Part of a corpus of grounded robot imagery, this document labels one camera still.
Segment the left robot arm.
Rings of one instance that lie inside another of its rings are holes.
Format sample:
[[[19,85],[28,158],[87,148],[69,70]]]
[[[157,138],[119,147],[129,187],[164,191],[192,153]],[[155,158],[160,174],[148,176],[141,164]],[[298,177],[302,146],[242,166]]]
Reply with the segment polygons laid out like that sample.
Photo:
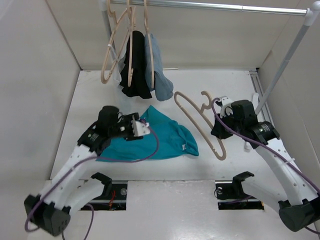
[[[53,237],[62,235],[74,213],[111,194],[112,179],[94,169],[97,161],[106,160],[104,150],[113,140],[141,140],[149,133],[137,112],[121,114],[116,106],[103,106],[51,183],[25,198],[25,232],[41,229]]]

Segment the teal t shirt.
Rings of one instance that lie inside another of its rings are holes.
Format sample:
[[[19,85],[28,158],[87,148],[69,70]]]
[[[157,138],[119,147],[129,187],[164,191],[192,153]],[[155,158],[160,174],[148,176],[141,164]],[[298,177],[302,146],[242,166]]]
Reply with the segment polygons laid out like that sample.
[[[191,132],[175,120],[167,117],[152,105],[142,114],[142,119],[149,123],[155,134],[148,134],[142,139],[126,141],[114,138],[99,161],[137,161],[146,157],[151,160],[165,160],[182,155],[199,156],[198,145]]]

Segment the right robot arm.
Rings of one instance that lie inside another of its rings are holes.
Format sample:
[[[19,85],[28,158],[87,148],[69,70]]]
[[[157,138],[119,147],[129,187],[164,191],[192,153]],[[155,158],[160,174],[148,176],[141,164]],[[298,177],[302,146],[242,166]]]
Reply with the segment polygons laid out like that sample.
[[[254,173],[244,171],[222,188],[219,199],[237,203],[254,197],[277,212],[292,232],[311,231],[310,225],[320,219],[320,189],[300,171],[275,127],[268,121],[258,120],[249,100],[232,101],[223,96],[214,98],[211,105],[220,107],[219,113],[213,111],[211,134],[219,140],[236,135],[249,143],[283,188],[283,192],[276,191],[259,182]]]

